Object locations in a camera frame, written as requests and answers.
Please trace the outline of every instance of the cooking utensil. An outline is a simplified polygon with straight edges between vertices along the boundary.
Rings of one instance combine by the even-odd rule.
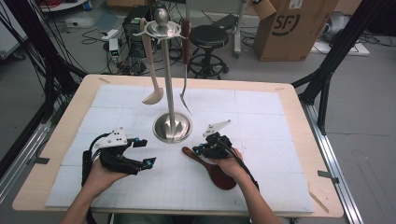
[[[140,19],[140,30],[144,31],[146,25],[146,19]],[[148,68],[151,75],[152,85],[154,87],[154,92],[146,97],[142,102],[145,105],[155,105],[161,101],[163,98],[163,88],[160,88],[157,82],[157,78],[155,76],[154,70],[154,61],[152,59],[152,48],[151,48],[151,40],[148,35],[142,35],[143,46],[145,48],[146,56],[148,58]]]
[[[233,178],[224,174],[224,172],[221,170],[221,168],[218,165],[209,164],[203,161],[201,158],[195,155],[195,153],[188,147],[183,147],[181,150],[188,157],[192,158],[195,161],[198,161],[206,168],[213,183],[219,189],[233,189],[233,187],[236,186],[236,182],[233,180]]]
[[[183,18],[183,20],[181,21],[181,35],[185,37],[182,40],[182,55],[183,55],[185,73],[184,73],[184,87],[183,87],[183,91],[180,94],[180,99],[181,99],[181,103],[183,103],[183,105],[192,115],[192,113],[190,112],[189,108],[186,105],[186,102],[184,102],[184,92],[186,91],[186,87],[187,87],[187,68],[190,58],[190,40],[189,40],[190,21],[187,18]]]

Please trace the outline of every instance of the round metal base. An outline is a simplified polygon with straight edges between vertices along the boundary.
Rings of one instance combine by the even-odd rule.
[[[160,115],[152,125],[155,136],[165,143],[179,143],[192,132],[192,121],[186,115],[175,112],[175,124],[171,125],[169,113]]]

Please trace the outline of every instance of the stool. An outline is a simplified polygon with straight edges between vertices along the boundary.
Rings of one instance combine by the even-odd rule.
[[[214,49],[224,47],[228,43],[229,37],[223,29],[212,25],[201,25],[191,29],[190,41],[198,49],[202,48],[205,54],[196,54],[198,49],[190,58],[188,69],[195,74],[195,77],[217,77],[221,79],[220,73],[228,73],[227,64],[218,56],[213,55]]]

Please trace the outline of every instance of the red grip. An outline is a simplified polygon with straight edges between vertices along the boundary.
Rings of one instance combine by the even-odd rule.
[[[186,39],[182,40],[183,63],[188,64],[190,58],[190,21],[187,18],[181,20],[181,35],[186,37]]]

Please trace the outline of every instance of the sf logo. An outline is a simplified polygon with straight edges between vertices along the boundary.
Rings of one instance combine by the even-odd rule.
[[[276,18],[276,24],[274,26],[273,35],[288,35],[294,28],[296,28],[298,21],[300,20],[300,14],[293,15],[279,15]]]

